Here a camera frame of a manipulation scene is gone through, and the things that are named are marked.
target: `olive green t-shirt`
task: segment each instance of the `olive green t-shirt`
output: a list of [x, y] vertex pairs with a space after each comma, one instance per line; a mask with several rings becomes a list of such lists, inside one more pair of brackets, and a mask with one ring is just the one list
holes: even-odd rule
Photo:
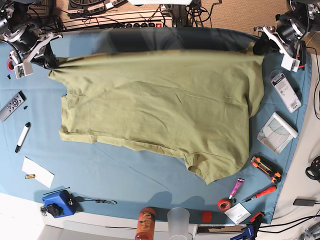
[[207, 184], [228, 177], [249, 157], [262, 61], [213, 50], [60, 58], [49, 77], [67, 88], [61, 139], [183, 158]]

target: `plastic cup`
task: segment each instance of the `plastic cup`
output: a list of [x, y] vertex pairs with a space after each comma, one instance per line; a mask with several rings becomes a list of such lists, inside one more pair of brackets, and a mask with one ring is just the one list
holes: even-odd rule
[[190, 213], [181, 207], [172, 208], [167, 215], [170, 240], [187, 240]]

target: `screwdriver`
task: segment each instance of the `screwdriver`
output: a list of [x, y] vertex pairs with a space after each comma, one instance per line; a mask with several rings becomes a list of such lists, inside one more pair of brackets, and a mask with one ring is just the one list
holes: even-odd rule
[[264, 191], [262, 191], [262, 192], [260, 192], [260, 193], [257, 193], [257, 194], [254, 195], [253, 197], [247, 198], [246, 200], [244, 200], [244, 201], [241, 202], [241, 203], [243, 204], [243, 203], [246, 203], [246, 202], [251, 201], [252, 199], [260, 198], [260, 197], [262, 197], [262, 196], [264, 196], [264, 195], [267, 195], [267, 194], [269, 194], [269, 193], [274, 192], [276, 189], [277, 189], [276, 186], [271, 186], [271, 187], [267, 188], [266, 190], [264, 190]]

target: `white marker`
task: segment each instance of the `white marker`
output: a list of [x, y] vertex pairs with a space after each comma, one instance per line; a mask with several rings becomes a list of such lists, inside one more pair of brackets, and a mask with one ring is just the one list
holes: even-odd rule
[[20, 135], [20, 137], [19, 137], [18, 143], [16, 144], [16, 148], [15, 148], [15, 152], [16, 152], [16, 153], [20, 151], [20, 148], [21, 148], [22, 144], [24, 143], [24, 140], [25, 140], [25, 138], [26, 138], [26, 136], [27, 136], [27, 133], [28, 133], [28, 131], [29, 131], [29, 129], [30, 129], [30, 126], [31, 126], [31, 123], [30, 123], [30, 122], [28, 122], [28, 123], [24, 126], [24, 128], [23, 128], [23, 130], [22, 130], [22, 133], [21, 133], [21, 135]]

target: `orange bottle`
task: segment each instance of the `orange bottle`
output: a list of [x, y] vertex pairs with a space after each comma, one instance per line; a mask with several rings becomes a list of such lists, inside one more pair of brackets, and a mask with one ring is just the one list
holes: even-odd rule
[[134, 240], [154, 240], [156, 212], [151, 207], [143, 208], [139, 213], [138, 226]]

